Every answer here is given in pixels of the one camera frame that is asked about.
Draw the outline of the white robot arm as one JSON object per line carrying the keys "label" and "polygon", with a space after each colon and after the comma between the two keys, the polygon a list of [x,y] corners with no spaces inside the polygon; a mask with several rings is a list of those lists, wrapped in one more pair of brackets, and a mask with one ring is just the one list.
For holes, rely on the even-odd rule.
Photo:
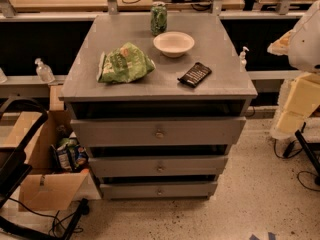
{"label": "white robot arm", "polygon": [[287,55],[289,64],[301,71],[298,77],[281,85],[270,130],[274,139],[287,139],[320,106],[320,1],[314,2],[291,30],[271,43],[267,52]]}

